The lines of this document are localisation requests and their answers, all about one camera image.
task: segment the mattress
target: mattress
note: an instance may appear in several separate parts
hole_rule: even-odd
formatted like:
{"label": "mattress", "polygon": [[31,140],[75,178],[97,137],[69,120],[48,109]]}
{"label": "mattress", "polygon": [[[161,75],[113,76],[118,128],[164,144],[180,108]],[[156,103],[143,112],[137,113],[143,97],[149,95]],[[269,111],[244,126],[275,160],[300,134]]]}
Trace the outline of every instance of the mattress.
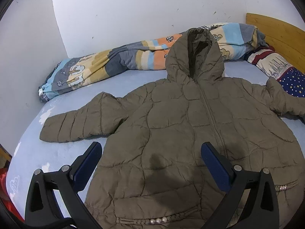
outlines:
{"label": "mattress", "polygon": [[[93,141],[100,142],[102,147],[106,143],[106,138],[85,139],[61,144],[43,142],[39,139],[39,134],[49,116],[79,109],[100,92],[104,91],[116,97],[122,97],[145,83],[166,78],[166,76],[165,70],[128,70],[107,80],[57,96],[47,102],[21,137],[6,178],[8,194],[21,216],[24,217],[27,192],[34,170],[57,171],[65,164],[72,164],[75,158],[83,154]],[[268,77],[256,66],[244,60],[226,62],[224,76],[240,77],[261,85],[266,84],[268,80]],[[282,117],[282,120],[293,131],[304,154],[305,124],[293,116]],[[82,201],[85,201],[90,181],[91,179],[85,189],[78,193]],[[64,202],[56,190],[55,195],[64,217],[69,217]]]}

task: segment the red white blue pillowcase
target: red white blue pillowcase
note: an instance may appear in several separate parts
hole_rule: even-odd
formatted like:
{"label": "red white blue pillowcase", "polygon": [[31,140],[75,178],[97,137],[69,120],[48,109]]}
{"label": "red white blue pillowcase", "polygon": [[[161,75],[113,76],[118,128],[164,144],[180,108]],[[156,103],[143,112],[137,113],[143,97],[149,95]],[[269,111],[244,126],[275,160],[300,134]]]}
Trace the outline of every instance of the red white blue pillowcase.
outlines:
{"label": "red white blue pillowcase", "polygon": [[259,47],[244,55],[268,77],[275,78],[290,95],[305,97],[305,75],[289,64],[272,46]]}

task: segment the wooden headboard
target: wooden headboard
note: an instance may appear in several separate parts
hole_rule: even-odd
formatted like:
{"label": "wooden headboard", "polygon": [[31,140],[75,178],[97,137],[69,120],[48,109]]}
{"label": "wooden headboard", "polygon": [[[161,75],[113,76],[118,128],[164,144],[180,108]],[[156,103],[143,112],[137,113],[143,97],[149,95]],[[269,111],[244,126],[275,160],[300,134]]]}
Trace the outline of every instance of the wooden headboard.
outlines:
{"label": "wooden headboard", "polygon": [[246,23],[266,35],[266,42],[290,64],[305,73],[305,32],[289,23],[268,16],[246,15]]}

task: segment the striped blanket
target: striped blanket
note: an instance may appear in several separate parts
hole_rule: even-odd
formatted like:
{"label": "striped blanket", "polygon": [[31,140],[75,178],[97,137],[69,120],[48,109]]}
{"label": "striped blanket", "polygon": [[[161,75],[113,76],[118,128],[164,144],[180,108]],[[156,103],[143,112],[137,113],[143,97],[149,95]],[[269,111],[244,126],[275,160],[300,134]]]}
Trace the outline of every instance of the striped blanket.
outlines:
{"label": "striped blanket", "polygon": [[[217,39],[224,60],[239,59],[245,53],[265,45],[265,35],[253,25],[217,23],[201,28],[210,30]],[[131,43],[80,58],[65,59],[39,87],[40,100],[47,102],[57,95],[115,76],[128,69],[165,69],[165,59],[170,47],[183,33]]]}

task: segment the puffer jacket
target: puffer jacket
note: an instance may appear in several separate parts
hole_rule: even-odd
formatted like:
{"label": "puffer jacket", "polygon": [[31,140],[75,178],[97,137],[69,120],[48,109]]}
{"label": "puffer jacket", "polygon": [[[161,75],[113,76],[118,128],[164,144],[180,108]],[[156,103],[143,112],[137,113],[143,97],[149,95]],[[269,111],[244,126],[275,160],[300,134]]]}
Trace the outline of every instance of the puffer jacket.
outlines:
{"label": "puffer jacket", "polygon": [[[209,141],[232,164],[270,170],[283,228],[303,200],[305,161],[278,115],[304,119],[305,98],[289,95],[273,78],[260,86],[222,77],[219,46],[205,29],[176,41],[166,70],[167,79],[123,98],[102,92],[46,120],[44,141],[109,136],[86,197],[91,214],[104,229],[201,228],[224,196],[200,156]],[[166,223],[152,225],[158,218]]]}

